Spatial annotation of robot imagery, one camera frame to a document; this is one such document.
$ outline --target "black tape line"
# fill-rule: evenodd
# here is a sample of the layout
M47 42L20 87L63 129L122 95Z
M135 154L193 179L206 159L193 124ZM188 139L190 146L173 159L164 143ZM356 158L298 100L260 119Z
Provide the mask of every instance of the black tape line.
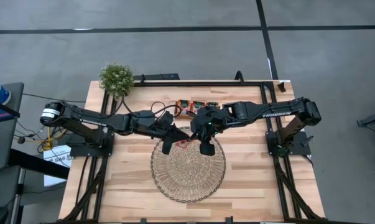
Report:
M362 26L269 26L267 30L373 30L375 25Z
M271 78L273 80L278 80L279 76L277 74L277 69L275 68L275 60L272 50L272 45L270 43L269 32L267 30L266 18L264 17L263 5L261 0L256 0L257 11L259 13L259 19L261 20L261 28L264 40L264 46L266 48L266 55L270 66Z
M196 26L196 27L141 27L141 28L97 28L97 29L37 29L0 30L0 34L99 34L135 32L203 32L203 31L250 31L261 30L259 26Z

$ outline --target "metal bracket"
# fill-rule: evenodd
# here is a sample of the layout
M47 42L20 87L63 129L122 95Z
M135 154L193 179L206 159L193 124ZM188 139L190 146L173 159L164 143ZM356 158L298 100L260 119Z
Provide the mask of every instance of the metal bracket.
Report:
M144 80L146 80L146 78L145 78L144 75L142 74L142 80L140 81L140 84L141 84L141 85L144 85Z
M266 133L267 149L270 155L285 156L290 155L310 155L310 147L308 142L313 138L306 136L304 131L300 131L294 136L294 141L288 146L282 146L277 137L277 131L269 131Z
M240 82L241 84L244 84L243 73L241 73L241 71L237 71L237 74L236 74L234 80L239 80L239 82Z
M23 188L24 188L24 184L18 184L18 185L17 185L16 193L17 193L18 195L22 195L22 194L23 194Z
M284 85L284 82L280 83L277 85L277 87L279 87L280 91L282 93L285 93L287 90L285 89L285 85Z
M72 142L84 142L85 140L83 137L79 135L74 135L70 139ZM88 144L81 146L70 146L71 152L70 156L77 157L77 156L95 156L95 157L104 157L104 156L111 156L113 153L113 145L114 145L114 133L109 134L104 139L103 145L101 147L91 147Z
M263 85L270 90L271 92L274 91L274 83L273 82L263 82Z
M233 224L233 216L226 217L226 224Z

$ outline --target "white paper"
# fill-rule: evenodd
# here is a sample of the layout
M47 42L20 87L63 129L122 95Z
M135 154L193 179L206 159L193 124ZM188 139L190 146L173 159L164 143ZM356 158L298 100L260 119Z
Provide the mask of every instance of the white paper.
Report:
M54 147L52 150L44 151L44 159L46 161L54 162L58 165L71 167L71 157L70 157L71 148L64 145L64 146L57 146ZM66 180L52 177L49 175L44 175L44 186L50 187L55 184L62 183Z
M55 115L59 115L60 114L59 111L53 110L53 109L49 109L49 108L45 108L44 109L44 113L52 113L52 114L55 114Z
M42 113L41 116L46 116L46 117L49 117L49 118L54 118L55 117L55 115L51 114L51 113Z

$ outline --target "white label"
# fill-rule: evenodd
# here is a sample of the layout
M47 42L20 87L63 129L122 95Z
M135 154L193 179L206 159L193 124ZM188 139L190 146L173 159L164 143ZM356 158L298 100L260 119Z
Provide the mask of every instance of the white label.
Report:
M99 123L99 122L94 122L94 121L88 121L88 120L85 120L85 119L80 119L81 122L84 122L84 123L89 123L89 124L95 124L95 125L98 125L98 126L106 126L105 124L102 124L102 123Z
M53 109L44 109L44 113L52 113L52 114L55 114L55 115L59 115L60 112L58 112L57 110L53 110Z
M55 117L55 115L51 114L51 113L42 113L41 116L46 116L46 117L49 117L49 118L54 118Z
M270 117L274 117L274 116L285 116L285 115L290 115L291 112L283 112L283 113L274 113L274 114L264 114L263 117L264 118L270 118Z

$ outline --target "table leg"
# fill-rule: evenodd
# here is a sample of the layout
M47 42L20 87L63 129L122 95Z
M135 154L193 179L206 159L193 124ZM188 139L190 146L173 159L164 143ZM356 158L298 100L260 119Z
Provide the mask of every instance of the table leg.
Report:
M70 169L67 167L28 155L15 149L11 149L10 151L8 165L21 166L25 169L41 172L43 174L66 180L70 171Z

